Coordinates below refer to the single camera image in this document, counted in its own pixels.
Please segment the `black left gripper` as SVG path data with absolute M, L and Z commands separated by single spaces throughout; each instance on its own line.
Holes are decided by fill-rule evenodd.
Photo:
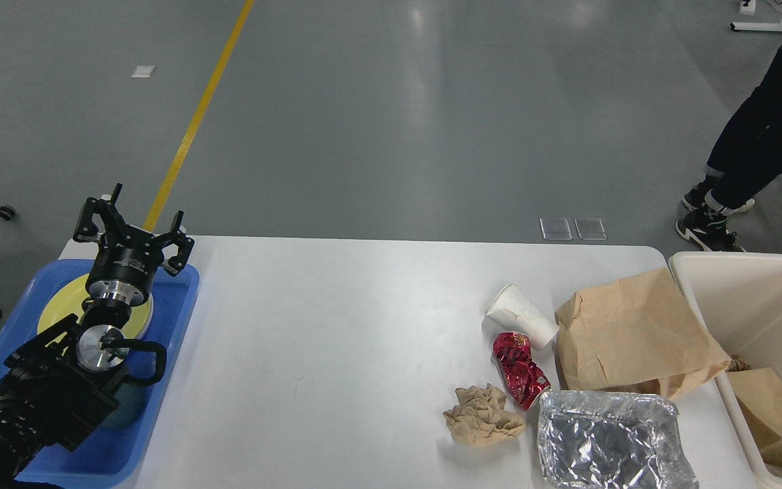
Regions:
M 174 214 L 167 232 L 128 234 L 127 223 L 117 209 L 122 183 L 117 183 L 108 198 L 87 198 L 73 232 L 75 242 L 96 242 L 98 253 L 85 290 L 97 300 L 117 300 L 129 307 L 145 304 L 150 297 L 159 266 L 170 276 L 179 275 L 193 250 L 193 238 L 182 229 L 184 211 Z M 176 253 L 165 259 L 165 248 Z

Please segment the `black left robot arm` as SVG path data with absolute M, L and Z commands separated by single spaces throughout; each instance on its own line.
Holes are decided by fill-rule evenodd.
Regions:
M 178 276 L 195 241 L 183 211 L 167 232 L 130 225 L 117 208 L 122 185 L 108 198 L 89 197 L 79 211 L 74 242 L 93 242 L 85 280 L 89 304 L 67 314 L 6 356 L 0 378 L 0 488 L 22 486 L 18 476 L 43 449 L 74 452 L 122 402 L 123 386 L 164 381 L 168 347 L 131 338 L 124 326 L 147 303 L 158 270 Z

